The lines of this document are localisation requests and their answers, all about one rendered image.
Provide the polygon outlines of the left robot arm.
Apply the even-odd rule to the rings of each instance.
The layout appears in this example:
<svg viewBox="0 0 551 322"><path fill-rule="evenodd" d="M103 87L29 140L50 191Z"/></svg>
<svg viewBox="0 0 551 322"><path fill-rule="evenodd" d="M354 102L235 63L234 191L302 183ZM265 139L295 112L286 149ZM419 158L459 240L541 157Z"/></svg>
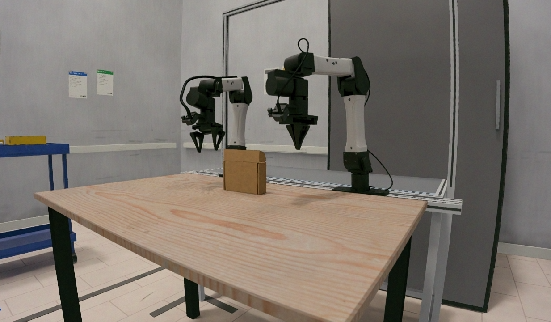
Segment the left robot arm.
<svg viewBox="0 0 551 322"><path fill-rule="evenodd" d="M275 69L267 73L266 93L278 96L288 79L301 64L306 52L301 52L284 61L284 70ZM354 74L353 74L354 64ZM280 97L308 97L308 81L302 77L310 75L337 76L338 90L344 97L347 141L343 152L344 167L351 174L351 188L335 187L331 191L386 196L389 190L370 188L369 173L373 172L365 140L364 103L369 91L369 79L359 57L330 58L307 53L302 66L284 88ZM298 78L298 79L297 79ZM293 92L292 92L293 91Z"/></svg>

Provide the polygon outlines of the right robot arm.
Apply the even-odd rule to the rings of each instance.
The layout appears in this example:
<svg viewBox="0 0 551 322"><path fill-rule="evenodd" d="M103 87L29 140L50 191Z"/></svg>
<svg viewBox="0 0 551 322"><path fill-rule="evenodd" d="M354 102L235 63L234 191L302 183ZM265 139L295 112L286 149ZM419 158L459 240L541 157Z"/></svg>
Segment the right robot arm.
<svg viewBox="0 0 551 322"><path fill-rule="evenodd" d="M244 81L244 82L243 82ZM244 83L244 90L243 89ZM245 146L245 118L248 106L252 102L252 90L247 76L231 79L208 79L199 82L198 86L191 86L187 94L187 103L200 110L214 110L215 98L223 92L229 92L230 103L233 108L233 122L230 145L227 149L246 149ZM231 90L231 91L230 91Z"/></svg>

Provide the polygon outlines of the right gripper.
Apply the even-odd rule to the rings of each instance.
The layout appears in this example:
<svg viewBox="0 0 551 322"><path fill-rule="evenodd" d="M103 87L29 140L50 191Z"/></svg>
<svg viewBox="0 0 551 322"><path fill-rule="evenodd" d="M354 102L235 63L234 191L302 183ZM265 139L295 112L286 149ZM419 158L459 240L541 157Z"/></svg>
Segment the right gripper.
<svg viewBox="0 0 551 322"><path fill-rule="evenodd" d="M204 135L208 135L208 134L212 134L214 149L217 151L226 132L222 130L223 125L219 123L215 123L214 110L212 110L211 112L210 110L205 110L205 112L201 110L200 114L198 114L197 112L191 112L192 119L195 117L195 115L197 115L198 122L196 123L195 126L192 126L192 130L198 129L198 131L200 132L195 131L195 132L190 132L189 134L193 142L195 143L197 152L201 153ZM218 138L218 141L216 142L217 135L219 135L219 138ZM197 143L196 137L198 137L198 143Z"/></svg>

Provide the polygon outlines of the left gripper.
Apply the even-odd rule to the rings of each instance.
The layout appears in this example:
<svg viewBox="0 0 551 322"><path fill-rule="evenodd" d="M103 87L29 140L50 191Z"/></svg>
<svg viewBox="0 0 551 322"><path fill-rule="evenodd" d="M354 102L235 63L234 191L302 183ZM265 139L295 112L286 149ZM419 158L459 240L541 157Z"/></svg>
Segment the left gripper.
<svg viewBox="0 0 551 322"><path fill-rule="evenodd" d="M307 97L288 97L287 103L280 103L282 114L288 108L289 114L285 121L279 124L286 124L288 133L292 137L295 149L300 149L303 140L310 128L308 125L317 125L318 116L308 115L308 98ZM302 114L302 115L300 115ZM298 120L302 119L302 120Z"/></svg>

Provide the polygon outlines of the brown cardboard box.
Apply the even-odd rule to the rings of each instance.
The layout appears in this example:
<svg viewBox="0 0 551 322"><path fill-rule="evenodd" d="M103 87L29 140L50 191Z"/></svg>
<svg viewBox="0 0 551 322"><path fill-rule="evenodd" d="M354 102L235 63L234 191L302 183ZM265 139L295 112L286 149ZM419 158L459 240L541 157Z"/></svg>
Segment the brown cardboard box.
<svg viewBox="0 0 551 322"><path fill-rule="evenodd" d="M261 195L266 192L266 157L262 151L224 149L223 189Z"/></svg>

